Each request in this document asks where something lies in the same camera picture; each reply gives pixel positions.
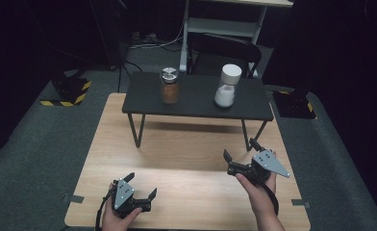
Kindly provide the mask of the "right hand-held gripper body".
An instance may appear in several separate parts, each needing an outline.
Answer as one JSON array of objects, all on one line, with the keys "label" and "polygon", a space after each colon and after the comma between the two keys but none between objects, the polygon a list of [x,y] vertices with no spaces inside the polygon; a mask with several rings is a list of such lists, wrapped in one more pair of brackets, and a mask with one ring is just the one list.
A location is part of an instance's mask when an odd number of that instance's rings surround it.
[{"label": "right hand-held gripper body", "polygon": [[276,173],[289,178],[290,173],[278,161],[272,151],[263,150],[254,154],[250,164],[236,163],[232,159],[232,165],[227,168],[229,175],[235,176],[237,173],[245,176],[252,184],[261,185],[265,183],[271,173]]}]

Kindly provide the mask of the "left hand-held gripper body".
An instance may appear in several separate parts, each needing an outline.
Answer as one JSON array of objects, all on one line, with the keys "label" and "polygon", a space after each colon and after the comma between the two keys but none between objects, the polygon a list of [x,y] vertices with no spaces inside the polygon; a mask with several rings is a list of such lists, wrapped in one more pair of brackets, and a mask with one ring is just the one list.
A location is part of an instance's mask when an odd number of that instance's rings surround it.
[{"label": "left hand-held gripper body", "polygon": [[134,198],[135,189],[127,179],[120,179],[115,184],[113,194],[113,210],[120,218],[126,218],[136,208],[143,212],[150,212],[152,209],[152,198],[148,196],[143,199]]}]

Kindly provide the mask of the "white-lid jar of white powder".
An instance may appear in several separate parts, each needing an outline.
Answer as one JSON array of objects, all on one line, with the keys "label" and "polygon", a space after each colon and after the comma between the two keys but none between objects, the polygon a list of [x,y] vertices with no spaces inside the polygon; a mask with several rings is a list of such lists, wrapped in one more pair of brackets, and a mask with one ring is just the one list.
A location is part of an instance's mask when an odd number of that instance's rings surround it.
[{"label": "white-lid jar of white powder", "polygon": [[236,86],[242,70],[236,64],[226,64],[221,69],[219,86],[215,92],[214,103],[221,108],[233,105],[236,95]]}]

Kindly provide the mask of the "black shelf with metal legs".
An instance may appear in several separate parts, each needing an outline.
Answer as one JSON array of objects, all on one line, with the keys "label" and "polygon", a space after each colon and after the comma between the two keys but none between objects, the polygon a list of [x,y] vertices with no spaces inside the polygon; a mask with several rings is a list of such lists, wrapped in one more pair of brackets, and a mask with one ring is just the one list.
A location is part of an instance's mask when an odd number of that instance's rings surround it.
[{"label": "black shelf with metal legs", "polygon": [[259,120],[262,124],[274,119],[261,80],[241,78],[234,104],[227,109],[214,103],[218,84],[219,79],[213,76],[181,75],[178,101],[168,105],[162,102],[160,75],[136,72],[131,77],[122,112],[130,122],[133,122],[133,115],[227,118],[243,122]]}]

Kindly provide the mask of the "silver-lid brown spice jar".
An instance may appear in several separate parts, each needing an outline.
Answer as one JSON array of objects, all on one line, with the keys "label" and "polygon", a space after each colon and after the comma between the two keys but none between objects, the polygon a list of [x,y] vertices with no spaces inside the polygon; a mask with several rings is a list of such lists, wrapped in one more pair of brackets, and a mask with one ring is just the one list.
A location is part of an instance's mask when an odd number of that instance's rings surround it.
[{"label": "silver-lid brown spice jar", "polygon": [[179,72],[173,67],[165,67],[160,73],[160,79],[162,82],[161,95],[162,101],[165,104],[174,104],[178,101],[178,75]]}]

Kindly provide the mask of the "person's left hand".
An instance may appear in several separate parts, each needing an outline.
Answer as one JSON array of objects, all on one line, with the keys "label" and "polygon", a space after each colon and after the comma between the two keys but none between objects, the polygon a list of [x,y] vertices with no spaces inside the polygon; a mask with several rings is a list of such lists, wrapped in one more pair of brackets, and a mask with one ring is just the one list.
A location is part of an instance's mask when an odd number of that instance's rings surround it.
[{"label": "person's left hand", "polygon": [[129,226],[142,212],[142,209],[136,208],[126,218],[120,218],[113,210],[112,203],[113,199],[109,196],[102,216],[102,231],[128,231]]}]

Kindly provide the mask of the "person's right hand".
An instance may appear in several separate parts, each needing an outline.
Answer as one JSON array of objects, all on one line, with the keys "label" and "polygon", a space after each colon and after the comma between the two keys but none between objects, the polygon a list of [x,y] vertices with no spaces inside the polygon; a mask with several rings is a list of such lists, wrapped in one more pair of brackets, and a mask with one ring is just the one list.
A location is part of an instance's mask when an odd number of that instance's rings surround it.
[{"label": "person's right hand", "polygon": [[236,178],[247,192],[252,211],[258,222],[277,218],[268,192],[262,186],[254,186],[240,173],[236,174]]}]

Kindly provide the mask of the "grey tape strip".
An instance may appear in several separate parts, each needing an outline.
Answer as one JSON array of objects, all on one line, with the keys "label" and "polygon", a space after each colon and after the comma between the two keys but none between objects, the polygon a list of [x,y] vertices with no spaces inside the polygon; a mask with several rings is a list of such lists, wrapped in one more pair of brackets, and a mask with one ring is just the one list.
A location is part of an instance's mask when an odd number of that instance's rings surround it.
[{"label": "grey tape strip", "polygon": [[292,199],[291,203],[293,206],[303,206],[304,208],[311,208],[311,204],[309,201],[305,201],[303,199]]},{"label": "grey tape strip", "polygon": [[63,202],[69,203],[69,202],[74,202],[74,203],[83,203],[84,198],[79,195],[65,195],[63,197]]}]

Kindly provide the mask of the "black stand base, yellow stripes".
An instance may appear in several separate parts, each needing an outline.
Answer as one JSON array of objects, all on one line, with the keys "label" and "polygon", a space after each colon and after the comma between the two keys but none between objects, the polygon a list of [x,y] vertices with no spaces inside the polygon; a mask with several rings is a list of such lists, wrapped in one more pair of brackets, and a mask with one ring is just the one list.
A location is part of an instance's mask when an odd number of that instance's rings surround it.
[{"label": "black stand base, yellow stripes", "polygon": [[85,78],[62,74],[47,84],[39,97],[39,103],[43,106],[78,106],[85,99],[90,85],[91,81]]},{"label": "black stand base, yellow stripes", "polygon": [[274,91],[272,96],[281,117],[316,118],[313,105],[305,96],[295,96],[292,92],[282,90]]}]

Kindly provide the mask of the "black chair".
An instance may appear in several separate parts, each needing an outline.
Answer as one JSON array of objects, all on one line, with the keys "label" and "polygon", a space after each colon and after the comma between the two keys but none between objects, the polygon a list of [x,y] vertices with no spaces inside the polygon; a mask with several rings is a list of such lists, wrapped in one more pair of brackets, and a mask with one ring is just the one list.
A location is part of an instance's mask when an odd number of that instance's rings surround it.
[{"label": "black chair", "polygon": [[215,76],[225,64],[236,64],[242,78],[253,78],[261,59],[260,49],[248,40],[211,33],[188,35],[188,74]]}]

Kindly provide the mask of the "white metal desk frame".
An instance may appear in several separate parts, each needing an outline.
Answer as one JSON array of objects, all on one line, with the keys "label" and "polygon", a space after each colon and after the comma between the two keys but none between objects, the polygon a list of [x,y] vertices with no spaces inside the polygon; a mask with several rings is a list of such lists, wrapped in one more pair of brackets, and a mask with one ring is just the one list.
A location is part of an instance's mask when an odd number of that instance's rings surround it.
[{"label": "white metal desk frame", "polygon": [[191,17],[189,15],[190,0],[185,0],[183,18],[183,42],[180,55],[179,70],[187,72],[188,66],[188,37],[189,33],[212,33],[218,35],[251,38],[256,44],[263,27],[264,17],[269,7],[291,8],[290,0],[206,0],[211,2],[227,2],[233,4],[245,4],[259,6],[260,13],[256,22],[232,21],[222,19],[208,19]]}]

